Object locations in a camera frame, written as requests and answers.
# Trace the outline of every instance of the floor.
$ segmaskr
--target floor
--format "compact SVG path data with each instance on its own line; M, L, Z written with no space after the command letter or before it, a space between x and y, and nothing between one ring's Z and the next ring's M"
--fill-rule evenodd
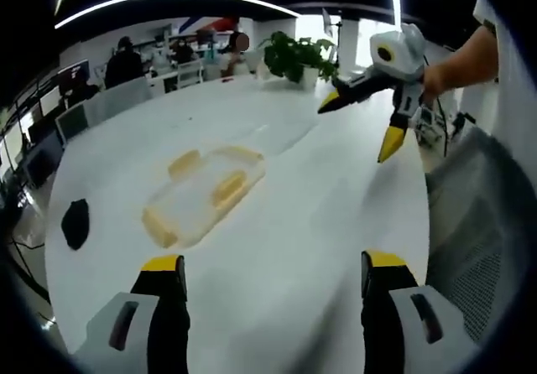
M491 86L485 92L482 99L488 107L482 107L479 116L477 117L478 125L490 132L496 112L497 87ZM443 139L439 139L430 146L421 146L420 155L423 162L424 172L428 173L438 166L443 159ZM30 190L27 193L29 199L28 205L25 207L23 216L13 231L13 239L16 242L22 243L28 247L36 247L44 244L44 230L47 215L47 205L50 199L50 191L54 183L54 175L38 190ZM44 267L44 247L29 249L25 246L18 246L24 261L28 264L31 274L35 280L44 288L47 288L46 271ZM24 266L21 257L19 256L15 245L9 245L15 260L21 267ZM20 279L20 291L24 299L27 301L29 310L43 330L44 336L50 339L50 342L55 345L60 351L66 352L65 344L61 339L57 325L54 323L55 317L52 308L40 296L29 289Z

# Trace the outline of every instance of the desk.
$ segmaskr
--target desk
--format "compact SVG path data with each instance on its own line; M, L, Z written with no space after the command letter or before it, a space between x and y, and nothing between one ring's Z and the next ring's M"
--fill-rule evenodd
M69 143L50 197L45 263L70 352L86 338L88 320L132 287L145 262L176 252L185 255L189 289L190 372L281 372L334 309L322 365L362 370L360 252L397 252L423 283L428 200L411 132L396 155L376 163L391 92L317 116L330 89L261 89L251 76L207 82L136 106ZM265 177L198 245L166 251L150 240L142 207L177 156L234 143L262 126L273 127L278 142L292 136L290 122L304 121L316 126L267 156ZM60 222L80 198L89 203L91 229L73 252Z

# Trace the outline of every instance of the white table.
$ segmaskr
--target white table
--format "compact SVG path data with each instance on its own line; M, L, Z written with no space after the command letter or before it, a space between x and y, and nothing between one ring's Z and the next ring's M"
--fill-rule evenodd
M361 372L360 252L396 252L425 281L429 216L417 143L410 132L399 152L376 163L393 110L390 91L317 116L328 85L313 93L278 86L260 89L244 76L188 87L69 144L50 198L45 262L70 352L86 338L88 320L129 291L145 262L182 253L190 372L281 372L315 338L323 314L333 315L331 341L317 353L318 367ZM280 153L295 128L311 122L316 126ZM249 145L248 133L260 127L267 128L267 173L250 194L195 247L154 245L140 217L168 164L192 148ZM89 203L91 230L73 252L60 222L80 198Z

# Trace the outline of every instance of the white pot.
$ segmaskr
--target white pot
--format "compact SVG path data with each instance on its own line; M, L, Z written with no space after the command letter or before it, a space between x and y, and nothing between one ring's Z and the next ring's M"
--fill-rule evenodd
M319 70L317 68L304 67L304 74L300 80L300 86L305 91L312 91L317 85L317 79L319 78Z

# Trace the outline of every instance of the green leaves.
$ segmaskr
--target green leaves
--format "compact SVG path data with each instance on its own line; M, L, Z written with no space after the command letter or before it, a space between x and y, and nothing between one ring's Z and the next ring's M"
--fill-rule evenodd
M311 43L311 37L297 41L284 32L274 32L259 48L266 43L269 45L264 47L264 62L273 75L285 76L290 81L299 83L305 66L318 69L319 76L325 81L337 73L336 66L321 56L323 49L334 45L330 40L319 39Z

